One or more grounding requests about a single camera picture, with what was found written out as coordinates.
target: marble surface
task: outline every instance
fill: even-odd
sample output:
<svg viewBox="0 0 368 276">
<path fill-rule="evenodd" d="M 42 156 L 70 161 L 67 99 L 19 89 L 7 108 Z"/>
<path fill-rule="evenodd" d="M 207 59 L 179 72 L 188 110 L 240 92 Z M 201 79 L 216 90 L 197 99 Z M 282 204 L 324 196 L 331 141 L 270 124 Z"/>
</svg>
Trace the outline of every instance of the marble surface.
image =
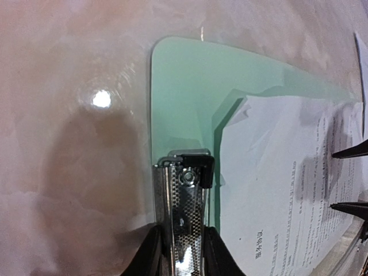
<svg viewBox="0 0 368 276">
<path fill-rule="evenodd" d="M 115 275 L 154 221 L 150 53 L 176 35 L 361 93 L 360 0 L 0 0 L 0 275 Z"/>
</svg>

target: green clipboard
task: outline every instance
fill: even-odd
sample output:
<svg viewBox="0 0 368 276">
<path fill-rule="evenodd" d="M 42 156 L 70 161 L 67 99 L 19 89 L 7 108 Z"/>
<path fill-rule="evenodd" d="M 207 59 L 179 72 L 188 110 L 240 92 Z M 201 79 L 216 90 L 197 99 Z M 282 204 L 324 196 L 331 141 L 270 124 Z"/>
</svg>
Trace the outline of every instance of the green clipboard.
<svg viewBox="0 0 368 276">
<path fill-rule="evenodd" d="M 152 162 L 208 148 L 216 159 L 209 224 L 220 230 L 222 130 L 247 95 L 356 99 L 291 65 L 220 44 L 169 37 L 152 54 Z"/>
</svg>

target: translucent green acrylic board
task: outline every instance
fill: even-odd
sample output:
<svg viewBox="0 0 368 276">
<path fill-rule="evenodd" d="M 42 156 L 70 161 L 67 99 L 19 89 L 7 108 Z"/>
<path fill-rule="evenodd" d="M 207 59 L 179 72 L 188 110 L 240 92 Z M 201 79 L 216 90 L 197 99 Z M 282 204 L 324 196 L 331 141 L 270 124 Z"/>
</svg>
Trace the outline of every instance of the translucent green acrylic board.
<svg viewBox="0 0 368 276">
<path fill-rule="evenodd" d="M 293 66 L 224 45 L 170 37 L 152 54 L 152 161 L 171 150 L 208 148 L 216 158 L 210 224 L 220 230 L 222 129 L 247 95 L 349 99 Z"/>
</svg>

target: paper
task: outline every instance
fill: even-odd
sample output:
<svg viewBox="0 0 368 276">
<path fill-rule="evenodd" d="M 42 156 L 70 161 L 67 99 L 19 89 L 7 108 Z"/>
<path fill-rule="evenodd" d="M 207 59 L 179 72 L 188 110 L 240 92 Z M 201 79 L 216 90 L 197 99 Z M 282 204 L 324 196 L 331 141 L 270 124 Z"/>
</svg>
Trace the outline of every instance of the paper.
<svg viewBox="0 0 368 276">
<path fill-rule="evenodd" d="M 363 102 L 364 102 L 364 129 L 363 138 L 368 139 L 368 112 L 367 112 L 367 100 L 368 100 L 368 48 L 358 34 L 355 34 L 356 46 L 359 53 L 359 64 L 361 67 L 361 78 L 362 78 L 362 91 L 363 91 Z"/>
<path fill-rule="evenodd" d="M 355 34 L 356 47 L 359 53 L 359 65 L 361 68 L 362 93 L 363 93 L 363 139 L 368 139 L 368 48 L 359 34 Z M 368 190 L 368 158 L 362 158 L 363 189 Z"/>
<path fill-rule="evenodd" d="M 221 236 L 247 276 L 309 275 L 352 222 L 329 205 L 356 201 L 362 103 L 249 97 L 221 142 Z"/>
</svg>

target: white paper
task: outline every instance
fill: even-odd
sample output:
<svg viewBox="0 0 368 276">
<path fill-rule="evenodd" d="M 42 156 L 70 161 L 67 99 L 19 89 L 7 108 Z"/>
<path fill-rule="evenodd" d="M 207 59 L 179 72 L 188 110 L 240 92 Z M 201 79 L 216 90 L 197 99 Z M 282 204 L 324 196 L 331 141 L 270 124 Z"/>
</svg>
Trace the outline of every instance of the white paper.
<svg viewBox="0 0 368 276">
<path fill-rule="evenodd" d="M 363 138 L 368 139 L 368 48 L 359 34 L 355 34 L 356 47 L 359 53 L 359 64 L 361 67 L 362 93 L 363 93 Z M 362 158 L 363 166 L 363 189 L 368 190 L 368 158 Z"/>
<path fill-rule="evenodd" d="M 362 141 L 362 103 L 249 97 L 224 128 L 221 236 L 247 276 L 309 275 L 352 222 L 361 159 L 331 154 Z"/>
<path fill-rule="evenodd" d="M 363 103 L 364 103 L 364 129 L 363 138 L 368 139 L 368 112 L 367 112 L 367 97 L 368 97 L 368 48 L 359 35 L 355 34 L 356 46 L 358 47 L 359 63 L 361 66 Z"/>
</svg>

